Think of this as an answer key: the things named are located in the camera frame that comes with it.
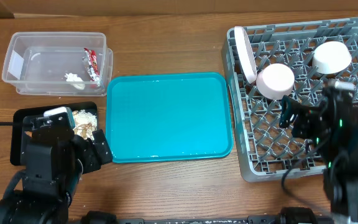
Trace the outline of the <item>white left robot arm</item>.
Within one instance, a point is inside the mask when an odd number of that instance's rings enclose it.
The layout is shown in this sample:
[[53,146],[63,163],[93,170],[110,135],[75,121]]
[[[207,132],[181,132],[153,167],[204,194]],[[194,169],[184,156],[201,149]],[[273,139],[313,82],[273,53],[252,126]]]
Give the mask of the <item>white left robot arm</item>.
[[25,169],[0,200],[0,223],[68,223],[68,211],[83,174],[112,162],[102,130],[83,139],[70,128],[40,128],[26,145]]

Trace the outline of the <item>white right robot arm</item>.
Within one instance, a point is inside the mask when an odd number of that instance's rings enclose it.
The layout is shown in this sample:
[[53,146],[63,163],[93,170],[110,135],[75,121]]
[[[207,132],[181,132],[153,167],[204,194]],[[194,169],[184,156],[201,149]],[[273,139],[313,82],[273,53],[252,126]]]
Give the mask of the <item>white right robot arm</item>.
[[326,164],[323,189],[331,213],[358,223],[358,107],[341,96],[329,96],[319,106],[284,96],[279,126],[312,142],[308,155],[319,154]]

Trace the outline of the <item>red foil snack wrapper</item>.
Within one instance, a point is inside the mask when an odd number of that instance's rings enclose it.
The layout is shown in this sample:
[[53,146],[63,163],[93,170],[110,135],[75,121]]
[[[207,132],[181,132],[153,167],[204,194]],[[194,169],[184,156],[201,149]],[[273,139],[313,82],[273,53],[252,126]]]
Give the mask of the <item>red foil snack wrapper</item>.
[[93,88],[98,88],[101,85],[101,79],[99,76],[97,56],[94,50],[84,48],[85,56],[83,57],[83,65],[85,70],[88,72],[90,79],[95,82]]

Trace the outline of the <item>white tissue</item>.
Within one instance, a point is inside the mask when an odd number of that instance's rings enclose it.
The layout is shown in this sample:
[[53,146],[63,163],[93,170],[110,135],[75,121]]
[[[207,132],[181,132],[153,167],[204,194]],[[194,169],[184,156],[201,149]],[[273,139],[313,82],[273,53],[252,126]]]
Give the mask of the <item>white tissue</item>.
[[76,88],[77,90],[84,90],[85,84],[83,83],[83,80],[74,73],[66,73],[65,74],[66,81],[70,83],[71,86]]

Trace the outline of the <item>pink plate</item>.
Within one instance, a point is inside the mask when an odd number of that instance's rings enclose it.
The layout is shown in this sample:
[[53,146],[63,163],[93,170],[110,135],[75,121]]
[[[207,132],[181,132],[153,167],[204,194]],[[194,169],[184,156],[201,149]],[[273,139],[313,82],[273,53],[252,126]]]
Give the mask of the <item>pink plate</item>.
[[241,26],[235,26],[234,38],[242,72],[245,79],[252,84],[257,79],[257,68],[246,30]]

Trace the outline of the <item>white bowl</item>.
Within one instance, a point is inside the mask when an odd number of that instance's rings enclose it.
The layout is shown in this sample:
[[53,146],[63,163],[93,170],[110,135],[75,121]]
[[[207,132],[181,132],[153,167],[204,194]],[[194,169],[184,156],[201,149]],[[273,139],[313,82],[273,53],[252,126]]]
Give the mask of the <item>white bowl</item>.
[[345,44],[338,41],[325,42],[314,50],[312,66],[320,74],[332,74],[345,70],[352,62]]

